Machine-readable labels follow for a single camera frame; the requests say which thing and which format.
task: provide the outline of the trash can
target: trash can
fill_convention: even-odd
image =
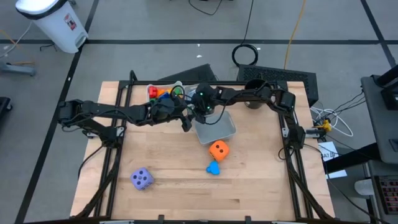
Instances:
[[[18,0],[16,9],[61,50],[76,53],[88,34],[67,0]]]

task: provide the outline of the wooden table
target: wooden table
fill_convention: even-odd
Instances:
[[[312,127],[303,83],[288,85],[296,95],[300,125],[304,129]],[[114,105],[117,91],[118,82],[103,82],[98,102]],[[134,85],[131,104],[145,102],[146,86]],[[243,103],[227,110],[237,133],[227,142],[230,152],[220,163],[221,174],[217,176],[206,173],[212,158],[208,147],[199,143],[195,128],[184,133],[180,121],[152,127],[128,123],[112,219],[156,220],[163,214],[167,220],[244,220],[245,215],[252,220],[295,220],[286,164],[277,157],[282,148],[277,113],[266,105],[250,110]],[[104,125],[111,123],[106,118],[96,120]],[[314,139],[306,139],[305,143],[318,147]],[[100,144],[99,139],[88,140],[85,156]],[[82,169],[71,215],[80,212],[98,189],[104,154],[102,150]],[[302,159],[308,189],[334,216],[320,153],[304,147]],[[146,167],[155,178],[155,183],[144,191],[136,190],[129,179],[140,167]],[[305,217],[302,194],[297,189]],[[101,214],[105,214],[107,201],[106,192]]]

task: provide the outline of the purple die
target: purple die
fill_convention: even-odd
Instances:
[[[154,178],[145,167],[142,167],[132,173],[130,180],[138,190],[144,190],[154,182]]]

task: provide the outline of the blue plastic piece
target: blue plastic piece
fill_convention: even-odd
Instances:
[[[210,165],[206,168],[206,171],[211,173],[211,174],[213,174],[213,175],[220,174],[220,168],[218,168],[217,161],[211,162]]]
[[[161,94],[161,96],[158,99],[166,99],[166,98],[170,98],[170,94],[168,92]]]

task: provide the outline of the gray floor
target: gray floor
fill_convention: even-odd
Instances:
[[[75,11],[84,24],[94,0],[79,1]],[[212,11],[217,1],[198,2]],[[395,0],[368,0],[376,22],[386,40],[398,39]],[[289,39],[301,1],[257,0],[254,2],[248,39]],[[90,39],[241,39],[244,36],[249,1],[224,1],[213,17],[192,9],[186,0],[127,1],[100,0]],[[17,39],[29,21],[14,9],[14,1],[0,2],[0,29]],[[377,40],[361,1],[308,0],[296,33],[301,40]],[[24,37],[47,39],[36,27]],[[39,156],[73,55],[40,44],[21,44],[1,60],[36,62],[37,76],[0,74],[0,96],[12,98],[14,110],[0,130],[0,222],[13,223],[27,184]],[[238,69],[231,60],[236,44],[88,44],[78,62],[67,99],[97,100],[101,82],[127,79],[133,69],[140,80],[156,80],[209,63],[220,80],[235,80]],[[256,44],[258,65],[282,68],[286,45]],[[395,58],[398,46],[389,45]],[[249,63],[252,53],[239,50],[237,59]],[[359,79],[382,74],[390,68],[382,47],[377,45],[293,45],[287,68],[315,72],[320,101],[336,108],[357,95]],[[374,141],[366,105],[345,111],[343,119],[354,132],[353,138],[331,135],[352,147]],[[87,140],[79,132],[54,134],[43,172],[27,213],[26,222],[67,218],[76,187],[76,173],[83,160]],[[348,177],[334,180],[356,203],[366,208],[364,199],[353,191],[353,182],[363,178],[361,166],[348,169]],[[336,216],[349,221],[369,221],[332,188]]]

